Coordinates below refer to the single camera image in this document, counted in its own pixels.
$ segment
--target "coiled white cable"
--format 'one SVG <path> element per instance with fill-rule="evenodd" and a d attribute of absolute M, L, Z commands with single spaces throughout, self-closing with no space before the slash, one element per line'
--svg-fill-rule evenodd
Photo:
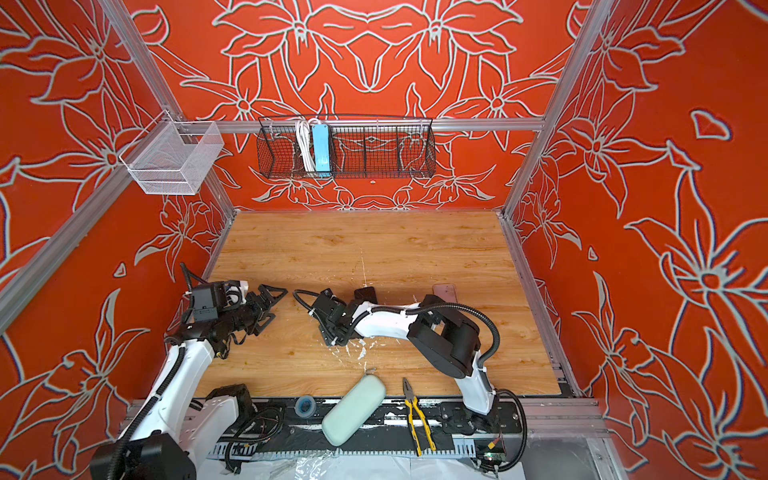
<path fill-rule="evenodd" d="M 316 118 L 310 118 L 307 120 L 296 121 L 296 141 L 299 142 L 299 149 L 301 150 L 301 158 L 304 161 L 304 170 L 307 172 L 314 172 L 315 159 L 312 158 L 312 152 L 310 151 L 310 124 L 322 124 L 322 122 Z"/>

